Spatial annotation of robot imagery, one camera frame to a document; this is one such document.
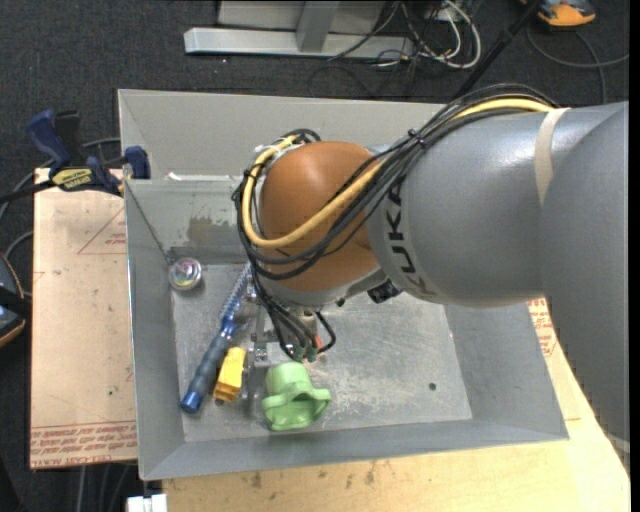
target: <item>electrical wire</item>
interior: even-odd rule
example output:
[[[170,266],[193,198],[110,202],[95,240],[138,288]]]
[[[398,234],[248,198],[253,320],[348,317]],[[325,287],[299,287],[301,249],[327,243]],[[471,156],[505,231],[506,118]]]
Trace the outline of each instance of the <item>electrical wire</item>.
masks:
[[[575,34],[580,37],[582,39],[583,42],[586,41],[586,39],[584,38],[584,36],[582,36],[582,34],[580,34],[579,32],[575,32]],[[531,32],[531,26],[527,26],[527,38],[529,39],[529,42],[531,43],[531,45],[533,46],[533,48],[540,53],[543,57],[546,57],[547,59],[556,62],[557,64],[562,64],[563,66],[568,66],[568,67],[572,67],[572,68],[578,68],[578,69],[597,69],[597,68],[603,68],[603,67],[607,67],[607,66],[614,66],[616,64],[621,64],[626,60],[629,60],[629,54],[626,53],[624,55],[622,55],[621,57],[617,57],[615,59],[612,60],[608,60],[605,62],[594,62],[593,64],[590,63],[580,63],[580,62],[570,62],[570,61],[566,61],[563,59],[560,59],[558,57],[554,57],[553,55],[547,53],[545,50],[543,50],[540,45],[538,45],[538,43],[535,42],[535,40],[533,39],[533,35]]]
[[[104,512],[104,505],[107,495],[107,485],[109,483],[109,472],[111,471],[111,464],[106,464],[104,472],[102,474],[102,482],[100,483],[100,491],[98,494],[98,512]]]
[[[419,130],[409,130],[406,137],[390,146],[387,150],[378,155],[372,155],[371,158],[354,170],[351,177],[346,180],[346,183],[316,215],[288,235],[275,239],[278,244],[283,245],[271,248],[281,250],[282,247],[293,243],[293,238],[290,238],[292,234],[296,233],[296,236],[304,236],[304,234],[308,233],[307,230],[313,229],[309,226],[317,226],[318,219],[326,220],[328,218],[327,211],[331,214],[336,214],[340,211],[321,240],[296,254],[287,254],[281,251],[281,254],[284,254],[283,257],[263,254],[261,249],[264,247],[256,244],[255,239],[257,238],[260,243],[270,243],[273,240],[263,239],[255,230],[253,230],[253,239],[250,238],[248,233],[252,230],[254,221],[251,218],[251,212],[255,206],[255,183],[261,173],[270,166],[270,158],[280,151],[278,144],[286,145],[287,142],[280,138],[276,143],[268,146],[267,151],[270,153],[258,155],[250,169],[245,171],[244,179],[234,191],[232,198],[238,216],[237,225],[240,240],[246,249],[249,261],[253,265],[254,275],[256,275],[256,292],[271,317],[274,329],[280,340],[280,346],[287,356],[294,358],[294,355],[298,352],[292,352],[290,345],[285,344],[283,328],[286,327],[289,330],[295,339],[295,344],[305,349],[303,352],[306,352],[309,347],[315,347],[318,353],[328,350],[335,344],[335,332],[322,314],[320,313],[318,316],[319,311],[316,312],[318,321],[331,338],[326,347],[318,348],[320,343],[319,336],[310,333],[295,314],[270,297],[261,287],[260,279],[257,278],[258,275],[272,280],[288,279],[311,268],[320,258],[340,250],[375,211],[380,202],[386,197],[386,192],[405,178],[417,159],[421,158],[424,152],[428,151],[434,144],[461,126],[490,116],[521,112],[546,112],[556,107],[557,104],[555,102],[535,89],[526,86],[514,87],[511,84],[495,84],[478,91],[469,92],[455,99],[443,107]],[[364,219],[359,219],[354,226],[357,216],[365,208],[368,208],[368,211]],[[256,218],[255,222],[259,227],[259,219]],[[329,250],[330,244],[338,236],[345,233],[348,233],[346,238],[343,238],[336,247]],[[290,264],[299,261],[302,261],[300,265],[286,272],[274,272],[265,266],[270,264]]]
[[[587,51],[589,52],[589,54],[591,55],[591,58],[593,59],[593,64],[586,64],[586,63],[578,63],[578,62],[570,62],[570,61],[566,61],[563,59],[560,59],[558,57],[554,57],[553,55],[548,54],[547,52],[545,52],[533,39],[533,35],[531,32],[531,26],[527,27],[527,38],[529,40],[529,42],[531,43],[531,45],[533,46],[533,48],[540,53],[542,56],[546,57],[547,59],[560,64],[562,66],[567,66],[570,68],[576,68],[576,69],[582,69],[582,70],[597,70],[598,71],[598,76],[600,78],[600,90],[601,90],[601,103],[605,104],[608,102],[608,97],[607,97],[607,82],[604,76],[604,68],[607,66],[613,66],[616,64],[621,64],[623,62],[625,62],[626,60],[629,59],[629,54],[625,54],[622,57],[613,59],[613,60],[609,60],[606,62],[601,62],[600,58],[598,57],[598,54],[596,53],[595,49],[593,48],[593,46],[591,45],[591,43],[589,43],[589,41],[587,40],[587,38],[585,38],[580,32],[575,32],[575,35],[578,39],[580,39],[580,41],[585,45],[585,47],[587,48]]]
[[[498,101],[501,99],[509,99],[510,101],[508,103]],[[256,273],[273,280],[288,279],[301,274],[323,257],[327,252],[329,244],[344,232],[355,217],[368,204],[375,201],[376,197],[379,198],[379,195],[377,194],[382,193],[384,190],[392,186],[393,180],[402,172],[406,172],[406,170],[410,168],[411,159],[415,159],[416,156],[419,156],[420,149],[423,151],[428,149],[430,145],[445,136],[452,129],[455,129],[457,126],[466,122],[471,122],[474,119],[481,118],[485,115],[522,112],[524,111],[523,107],[528,108],[529,106],[526,101],[522,100],[535,100],[533,105],[536,105],[535,102],[539,102],[543,105],[539,107],[541,110],[551,109],[556,106],[554,102],[549,101],[544,97],[544,95],[530,87],[514,87],[510,84],[496,84],[479,91],[472,91],[452,101],[449,105],[441,109],[441,111],[436,114],[436,116],[434,116],[419,132],[410,131],[409,133],[413,132],[411,137],[406,138],[404,141],[401,141],[392,147],[391,149],[393,149],[393,151],[389,154],[385,162],[386,172],[384,175],[372,179],[371,182],[367,184],[362,194],[355,197],[351,203],[344,207],[344,210],[338,216],[338,219],[336,219],[323,239],[316,242],[313,246],[294,255],[283,258],[267,257],[262,254],[258,248],[253,246],[251,241],[246,237],[242,215],[240,215],[240,200],[237,199],[240,195],[239,191],[246,185],[247,178],[245,178],[243,183],[239,185],[238,191],[234,193],[234,196],[236,197],[235,206],[238,211],[238,233],[247,254],[254,260],[254,262],[261,262],[262,264],[279,265],[294,261],[304,261],[300,266],[283,273],[272,272],[267,268],[263,268],[263,265],[255,264]],[[487,112],[481,112],[475,109],[473,114],[468,114],[464,118],[454,119],[454,117],[465,109],[468,110],[480,104],[484,104],[484,109]]]
[[[320,320],[320,323],[325,328],[330,338],[329,343],[318,350],[318,354],[323,354],[336,344],[337,337],[335,331],[332,329],[331,325],[329,325],[329,322],[327,322],[325,317],[322,316],[322,313],[320,313],[320,311],[316,311],[316,318]]]
[[[107,512],[114,512],[116,503],[118,503],[118,501],[120,500],[120,491],[122,489],[122,486],[124,485],[124,481],[131,468],[132,466],[130,466],[129,464],[126,464],[124,469],[122,470],[122,473],[120,474],[120,478],[118,479],[118,483],[116,484],[113,490],[113,496],[111,497],[111,502],[109,503],[109,508],[107,509]]]
[[[347,55],[352,54],[359,48],[361,48],[367,41],[369,41],[373,36],[380,33],[387,25],[389,25],[389,23],[391,23],[391,20],[393,19],[396,12],[398,11],[398,7],[400,7],[401,3],[402,2],[393,2],[393,4],[391,4],[391,12],[389,13],[385,21],[382,22],[381,25],[379,25],[377,28],[375,28],[373,31],[367,34],[362,40],[360,40],[358,43],[356,43],[352,47],[344,50],[343,52],[338,53],[337,55],[329,57],[326,62],[332,62],[334,60],[341,59],[343,57],[346,57]]]
[[[76,512],[82,512],[82,501],[84,498],[84,482],[87,477],[87,466],[82,466],[80,470],[80,482],[78,483],[78,496],[76,498]]]
[[[533,100],[528,99],[496,99],[492,101],[487,101],[483,104],[475,105],[466,110],[463,110],[456,114],[456,117],[462,117],[469,114],[475,114],[477,112],[483,112],[487,110],[497,110],[502,108],[515,108],[521,110],[528,110],[533,112],[545,112],[551,110],[551,107],[539,102],[535,102]],[[380,171],[380,169],[384,165],[384,160],[376,163],[371,169],[362,173],[361,176],[358,177],[353,183],[351,183],[345,190],[343,190],[334,200],[331,201],[328,205],[322,208],[319,212],[317,212],[313,217],[308,219],[302,225],[298,226],[296,229],[288,233],[287,235],[281,236],[275,239],[266,239],[261,237],[256,231],[253,229],[252,220],[251,220],[251,208],[250,208],[250,198],[253,192],[253,183],[257,179],[258,175],[258,165],[264,163],[270,156],[274,153],[274,150],[268,149],[265,152],[261,153],[256,162],[253,165],[253,171],[251,172],[251,176],[253,180],[250,180],[248,185],[245,187],[243,192],[242,199],[242,223],[245,230],[245,234],[247,238],[254,245],[262,248],[282,248],[288,245],[291,245],[298,241],[303,236],[309,234],[312,230],[317,228],[321,223],[326,221],[329,217],[331,217],[336,211],[344,209],[346,204],[352,200],[354,196],[359,195],[359,193],[364,189],[364,187],[371,181],[375,175]]]
[[[11,253],[16,249],[16,247],[18,247],[22,242],[24,242],[25,240],[28,240],[32,236],[33,236],[33,231],[27,231],[26,233],[23,233],[22,235],[20,235],[13,242],[11,242],[9,247],[7,247],[7,250],[4,252],[4,257],[6,259],[9,259],[11,257]]]
[[[600,64],[600,59],[598,58],[598,54],[593,49],[593,46],[591,46],[589,41],[587,41],[586,38],[580,32],[576,32],[576,35],[578,36],[578,39],[580,39],[584,43],[584,45],[587,47],[587,50],[591,54],[593,61],[596,63],[596,66],[598,69],[598,76],[600,77],[600,90],[602,95],[601,103],[604,105],[605,103],[607,103],[607,80],[604,77],[604,68],[602,67],[602,64]]]
[[[465,13],[458,5],[456,5],[455,2],[451,2],[450,0],[447,0],[445,4],[447,5],[447,7],[455,10],[471,29],[471,34],[473,37],[473,47],[475,52],[474,52],[473,58],[470,61],[464,62],[464,63],[456,63],[451,61],[452,58],[454,58],[460,53],[462,42],[461,42],[460,32],[458,31],[458,28],[455,22],[451,18],[451,15],[449,14],[449,10],[445,12],[449,17],[450,24],[454,27],[454,33],[456,35],[456,39],[458,42],[456,49],[453,50],[451,54],[448,54],[448,52],[439,54],[439,53],[436,53],[433,49],[431,49],[431,47],[426,43],[426,41],[424,41],[424,39],[418,34],[415,27],[413,26],[409,16],[409,10],[406,7],[406,2],[403,2],[402,11],[405,17],[407,28],[409,29],[409,32],[415,39],[414,43],[418,47],[418,52],[420,56],[435,60],[453,69],[470,69],[478,63],[482,55],[482,40],[480,38],[480,33],[478,32],[477,27],[475,26],[475,24],[473,23],[469,15]]]

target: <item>black cable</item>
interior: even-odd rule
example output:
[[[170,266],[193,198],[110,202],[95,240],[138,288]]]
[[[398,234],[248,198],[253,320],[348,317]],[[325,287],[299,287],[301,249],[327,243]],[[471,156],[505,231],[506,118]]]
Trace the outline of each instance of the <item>black cable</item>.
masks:
[[[490,111],[481,111],[477,114],[470,114],[462,118],[454,119],[457,114],[470,108],[475,104],[481,104],[489,99],[494,100],[501,97],[513,98],[515,96],[520,98],[531,98],[539,102],[549,104],[546,98],[540,97],[536,91],[527,87],[513,87],[507,84],[498,84],[491,86],[484,90],[475,91],[469,93],[462,98],[452,102],[445,106],[436,116],[434,116],[425,126],[420,130],[413,131],[412,137],[405,140],[402,144],[398,145],[398,150],[391,154],[382,164],[381,169],[376,175],[363,187],[363,190],[358,196],[347,205],[342,213],[338,216],[337,220],[333,223],[328,233],[322,240],[314,244],[312,247],[301,251],[295,255],[289,255],[284,258],[272,258],[266,257],[255,249],[246,234],[244,233],[242,218],[238,216],[238,231],[243,246],[247,250],[247,253],[256,262],[269,263],[269,264],[286,264],[291,263],[294,260],[301,260],[309,256],[303,264],[298,267],[283,273],[274,273],[266,270],[256,263],[256,271],[263,277],[279,280],[289,279],[296,275],[301,274],[313,264],[315,264],[326,252],[328,245],[339,236],[344,229],[346,229],[355,217],[363,211],[363,209],[371,204],[371,201],[375,197],[379,197],[380,193],[388,190],[393,185],[394,180],[398,176],[403,175],[411,167],[412,160],[417,158],[423,151],[431,147],[438,140],[442,139],[452,130],[458,127],[473,122],[478,119],[482,119],[489,116],[504,115],[507,113],[521,112],[519,109],[494,109]],[[243,189],[244,184],[241,184],[238,192],[236,193],[236,208],[240,211],[240,191]]]
[[[100,493],[98,494],[98,512],[104,512],[104,506],[107,494],[107,485],[109,483],[109,472],[111,471],[111,464],[106,464],[104,472],[102,474],[102,482],[100,483]]]
[[[337,64],[325,64],[315,69],[307,78],[307,92],[309,93],[309,96],[311,96],[312,98],[317,97],[313,92],[313,81],[315,80],[316,76],[318,76],[321,72],[327,71],[327,70],[341,71],[342,73],[349,76],[349,78],[354,80],[365,91],[367,98],[375,97],[375,92],[372,89],[370,89],[369,86],[366,84],[366,82],[364,82],[352,70],[345,68],[343,66],[339,66]]]
[[[527,27],[527,38],[529,39],[529,42],[531,43],[531,45],[533,46],[533,48],[540,53],[541,55],[543,55],[544,57],[546,57],[547,59],[560,64],[562,66],[567,66],[567,67],[571,67],[571,68],[576,68],[576,69],[583,69],[583,70],[597,70],[598,71],[598,75],[600,77],[600,90],[601,90],[601,103],[605,104],[608,102],[608,98],[607,98],[607,82],[604,76],[604,68],[605,66],[613,66],[615,64],[620,64],[622,62],[624,62],[625,60],[627,60],[629,58],[629,54],[627,53],[626,55],[623,55],[622,57],[618,58],[618,59],[613,59],[610,60],[608,62],[601,62],[598,54],[596,53],[596,51],[594,50],[593,46],[591,46],[591,44],[589,43],[589,41],[578,31],[574,32],[576,37],[578,39],[580,39],[580,41],[582,41],[582,43],[586,46],[587,51],[589,52],[589,54],[591,55],[591,58],[593,59],[594,63],[593,64],[581,64],[581,63],[577,63],[577,62],[569,62],[566,60],[562,60],[559,59],[557,57],[554,57],[553,55],[549,55],[548,53],[546,53],[542,48],[540,48],[540,46],[538,46],[538,44],[534,41],[533,39],[533,35],[531,33],[531,27]]]
[[[324,318],[324,316],[322,316],[322,313],[320,313],[320,311],[316,311],[316,318],[318,320],[320,320],[320,323],[322,324],[322,326],[325,328],[325,330],[329,334],[329,339],[330,339],[330,341],[329,341],[329,343],[327,345],[325,345],[320,350],[318,350],[318,354],[322,354],[322,353],[326,352],[327,350],[329,350],[331,347],[333,347],[336,344],[337,337],[336,337],[335,331],[333,330],[331,325],[329,325],[329,322],[327,322],[327,320]]]
[[[582,34],[580,34],[580,32],[575,32],[575,34],[580,37],[583,42],[585,42],[584,37],[582,36]],[[554,57],[553,55],[547,53],[546,51],[544,51],[539,45],[538,43],[535,42],[535,40],[533,39],[533,35],[531,33],[531,26],[527,27],[527,38],[529,39],[529,42],[531,43],[531,46],[533,46],[533,48],[540,53],[543,57],[546,57],[547,59],[557,63],[557,64],[562,64],[563,66],[568,66],[568,67],[572,67],[572,68],[578,68],[578,69],[596,69],[596,68],[603,68],[603,67],[607,67],[607,66],[615,66],[616,64],[622,64],[624,61],[629,60],[629,54],[625,53],[624,55],[622,55],[621,57],[617,57],[615,59],[612,60],[608,60],[605,62],[596,62],[593,64],[589,64],[589,63],[580,63],[580,62],[570,62],[570,61],[566,61],[563,59],[559,59],[558,57]]]
[[[20,199],[22,197],[32,196],[36,192],[40,192],[42,190],[47,190],[48,188],[55,187],[55,183],[51,181],[43,181],[42,183],[37,183],[35,185],[31,185],[27,188],[21,188],[20,190],[16,190],[15,192],[11,192],[5,196],[0,197],[0,204],[6,203],[9,204],[16,199]]]
[[[469,92],[480,77],[484,74],[487,68],[493,63],[493,61],[500,55],[502,50],[511,43],[515,35],[522,29],[522,27],[528,23],[536,15],[539,7],[542,5],[543,0],[529,0],[526,8],[520,15],[520,17],[511,26],[506,27],[494,44],[489,48],[489,51],[484,55],[482,60],[477,64],[476,68],[472,71],[469,77],[462,84],[455,97],[462,96]]]
[[[604,105],[605,103],[607,103],[607,81],[606,81],[606,79],[604,77],[604,67],[600,63],[600,59],[598,58],[598,54],[593,49],[593,46],[591,46],[589,41],[587,41],[587,39],[580,32],[576,32],[576,36],[578,36],[578,39],[580,39],[584,43],[584,45],[587,47],[587,50],[591,54],[591,57],[593,58],[593,61],[595,62],[596,66],[597,66],[598,76],[600,76],[600,90],[602,91],[602,101],[601,101],[601,103]]]
[[[32,236],[33,236],[33,231],[27,231],[26,233],[23,233],[22,235],[20,235],[13,242],[11,242],[11,244],[9,244],[9,247],[7,247],[7,250],[4,252],[4,257],[6,259],[9,259],[11,257],[11,253],[16,249],[16,247],[18,247],[22,242],[24,242],[25,240],[28,240]]]
[[[132,466],[130,465],[125,465],[124,469],[122,470],[122,473],[120,474],[120,478],[118,479],[118,483],[116,484],[114,490],[113,490],[113,496],[111,497],[111,502],[109,504],[109,508],[107,509],[107,512],[114,512],[115,510],[115,506],[116,503],[120,500],[120,490],[122,489],[122,486],[124,485],[124,481],[127,477],[127,474],[129,473],[129,470],[131,469]]]
[[[314,131],[314,130],[310,130],[309,128],[298,128],[296,130],[291,130],[290,132],[285,133],[284,135],[282,135],[281,138],[285,139],[287,137],[290,137],[291,135],[300,135],[301,136],[301,140],[299,142],[297,142],[298,144],[300,142],[311,142],[306,136],[310,135],[313,140],[315,142],[320,142],[322,139],[320,138],[320,135],[318,134],[318,132]]]
[[[362,45],[364,45],[367,41],[369,41],[373,36],[375,36],[376,34],[378,34],[380,31],[382,31],[390,22],[391,20],[394,18],[396,12],[398,12],[398,7],[400,7],[400,4],[402,2],[393,2],[393,4],[391,5],[391,12],[389,13],[389,15],[387,16],[387,18],[385,19],[384,22],[382,22],[378,27],[376,27],[374,30],[372,30],[371,32],[369,32],[369,34],[367,34],[363,39],[361,39],[358,43],[356,43],[355,45],[353,45],[351,48],[346,49],[343,52],[340,52],[337,55],[334,55],[332,57],[329,57],[327,59],[326,62],[332,62],[334,60],[338,60],[341,59],[343,57],[346,57],[347,55],[352,54],[353,52],[355,52],[358,48],[362,47]]]
[[[82,512],[82,502],[84,498],[85,480],[87,478],[87,466],[82,466],[80,470],[80,481],[78,483],[78,495],[76,497],[76,512]]]

